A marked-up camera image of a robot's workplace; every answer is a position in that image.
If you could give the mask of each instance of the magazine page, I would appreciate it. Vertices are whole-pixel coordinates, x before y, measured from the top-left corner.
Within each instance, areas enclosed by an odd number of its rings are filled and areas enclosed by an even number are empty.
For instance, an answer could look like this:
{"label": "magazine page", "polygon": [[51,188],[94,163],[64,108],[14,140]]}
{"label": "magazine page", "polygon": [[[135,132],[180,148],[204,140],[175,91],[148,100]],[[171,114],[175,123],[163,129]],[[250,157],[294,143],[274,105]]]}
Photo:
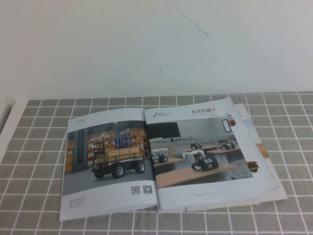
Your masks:
{"label": "magazine page", "polygon": [[251,199],[278,187],[230,98],[145,116],[162,210]]}
{"label": "magazine page", "polygon": [[273,200],[286,199],[287,198],[286,191],[285,191],[282,183],[279,180],[279,177],[278,177],[278,175],[277,175],[277,173],[273,167],[273,164],[272,164],[272,162],[268,156],[268,153],[267,153],[264,145],[262,144],[262,141],[259,137],[259,134],[257,133],[257,131],[253,125],[252,119],[251,119],[249,113],[247,112],[245,105],[244,104],[237,104],[235,106],[241,115],[243,123],[245,124],[245,126],[246,126],[246,128],[247,128],[247,130],[251,136],[252,141],[254,143],[256,143],[258,146],[262,146],[262,148],[260,148],[260,150],[263,150],[262,155],[264,157],[264,160],[265,160],[267,166],[269,167],[270,171],[272,172],[273,176],[275,177],[275,181],[277,182],[277,184],[279,186],[278,188],[274,188],[272,190],[263,191],[261,193],[260,198],[259,198],[259,202],[267,202],[267,201],[273,201]]}
{"label": "magazine page", "polygon": [[60,221],[155,205],[143,109],[68,120]]}
{"label": "magazine page", "polygon": [[279,187],[261,192],[261,195],[258,198],[254,198],[254,199],[250,199],[250,200],[236,201],[236,202],[229,203],[229,204],[217,203],[214,205],[202,205],[202,206],[196,206],[196,207],[188,207],[187,208],[188,212],[199,211],[199,210],[209,210],[209,209],[215,209],[215,208],[220,208],[220,207],[236,207],[236,206],[246,206],[246,205],[252,205],[252,204],[255,205],[255,204],[259,204],[261,202],[282,200],[282,199],[287,198],[287,194],[285,192],[285,189],[279,180],[279,177],[278,177],[278,175],[277,175],[277,173],[276,173],[276,171],[272,165],[270,158],[268,157],[267,151],[265,150],[265,147],[262,144],[258,133],[256,132],[256,129],[252,123],[252,120],[251,120],[249,113],[247,112],[247,110],[245,108],[245,105],[244,104],[236,104],[235,107],[236,107],[237,111],[240,113],[240,116],[243,120],[243,123],[245,124],[245,126],[246,126],[251,138],[253,139],[253,141],[256,144],[259,144],[259,146],[261,146],[262,149],[264,148],[262,156],[264,157],[265,162],[268,165],[270,171],[274,175],[275,180],[276,180],[277,184],[279,185]]}

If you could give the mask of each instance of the warehouse floor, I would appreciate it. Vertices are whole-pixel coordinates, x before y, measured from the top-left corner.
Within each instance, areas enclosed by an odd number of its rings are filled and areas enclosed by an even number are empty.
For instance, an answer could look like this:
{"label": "warehouse floor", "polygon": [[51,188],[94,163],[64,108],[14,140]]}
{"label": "warehouse floor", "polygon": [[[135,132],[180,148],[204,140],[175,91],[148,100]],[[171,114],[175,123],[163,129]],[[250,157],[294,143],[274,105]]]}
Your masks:
{"label": "warehouse floor", "polygon": [[105,175],[102,179],[97,179],[91,172],[92,167],[77,173],[66,173],[64,175],[63,195],[68,195],[80,191],[85,191],[92,188],[97,188],[106,185],[139,181],[139,180],[154,180],[152,166],[150,160],[144,160],[146,170],[142,174],[138,174],[135,170],[125,171],[122,178],[113,178],[111,174]]}

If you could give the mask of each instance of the wooden tabletop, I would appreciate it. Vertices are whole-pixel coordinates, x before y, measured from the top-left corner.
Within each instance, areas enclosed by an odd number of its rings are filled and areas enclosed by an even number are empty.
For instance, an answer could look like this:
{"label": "wooden tabletop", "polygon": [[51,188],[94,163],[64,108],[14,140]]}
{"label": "wooden tabletop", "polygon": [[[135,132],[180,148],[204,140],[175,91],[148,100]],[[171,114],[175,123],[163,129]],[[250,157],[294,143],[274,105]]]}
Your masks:
{"label": "wooden tabletop", "polygon": [[239,145],[236,146],[236,148],[231,148],[230,150],[215,149],[215,150],[207,151],[207,153],[227,154],[227,153],[231,153],[231,152],[237,151],[237,150],[240,150]]}
{"label": "wooden tabletop", "polygon": [[264,158],[269,158],[268,152],[266,151],[264,144],[257,143],[256,146],[258,146],[258,149]]}
{"label": "wooden tabletop", "polygon": [[196,151],[196,150],[208,150],[211,148],[219,148],[219,147],[220,147],[220,145],[206,145],[206,146],[202,146],[202,148],[197,148],[197,149],[186,148],[186,149],[182,149],[181,151],[184,153],[184,152],[192,152],[192,151]]}
{"label": "wooden tabletop", "polygon": [[174,186],[177,184],[181,184],[184,182],[188,182],[194,179],[203,178],[209,175],[213,175],[222,171],[230,170],[235,168],[235,165],[230,164],[220,164],[219,168],[202,171],[202,170],[194,170],[191,167],[169,171],[156,176],[156,185],[157,188],[166,188],[170,186]]}
{"label": "wooden tabletop", "polygon": [[184,161],[184,159],[182,159],[182,158],[168,158],[168,160],[164,163],[154,163],[153,167],[158,167],[158,166],[166,165],[169,163],[178,163],[178,162],[182,162],[182,161]]}

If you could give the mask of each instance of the white robot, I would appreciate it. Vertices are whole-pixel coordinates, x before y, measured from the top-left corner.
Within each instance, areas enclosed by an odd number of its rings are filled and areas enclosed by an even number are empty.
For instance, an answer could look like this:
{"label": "white robot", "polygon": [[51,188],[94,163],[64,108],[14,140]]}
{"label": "white robot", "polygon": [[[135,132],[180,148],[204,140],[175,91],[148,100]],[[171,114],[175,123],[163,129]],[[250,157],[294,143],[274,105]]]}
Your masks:
{"label": "white robot", "polygon": [[152,150],[153,163],[163,163],[168,160],[168,148],[161,148]]}
{"label": "white robot", "polygon": [[182,154],[185,161],[192,162],[194,170],[213,170],[219,167],[219,162],[214,157],[208,157],[203,150],[196,150]]}

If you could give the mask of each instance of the company logo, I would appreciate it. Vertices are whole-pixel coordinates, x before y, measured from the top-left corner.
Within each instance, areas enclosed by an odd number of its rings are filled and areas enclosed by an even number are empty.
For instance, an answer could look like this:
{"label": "company logo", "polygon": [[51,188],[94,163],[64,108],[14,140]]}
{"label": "company logo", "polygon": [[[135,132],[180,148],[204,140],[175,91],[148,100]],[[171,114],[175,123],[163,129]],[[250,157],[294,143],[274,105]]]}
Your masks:
{"label": "company logo", "polygon": [[193,113],[193,114],[198,114],[198,113],[209,113],[209,112],[213,112],[213,111],[216,111],[216,109],[214,109],[214,108],[209,108],[209,109],[194,109],[194,110],[192,110],[191,112]]}
{"label": "company logo", "polygon": [[152,114],[151,116],[153,116],[153,118],[155,117],[160,117],[160,116],[171,116],[171,113],[156,113],[156,114]]}
{"label": "company logo", "polygon": [[81,120],[76,121],[75,123],[78,124],[78,123],[82,123],[82,122],[85,122],[85,121],[86,121],[86,119],[81,119]]}
{"label": "company logo", "polygon": [[193,116],[213,117],[213,116],[219,115],[215,108],[194,109],[194,110],[191,110],[191,112]]}

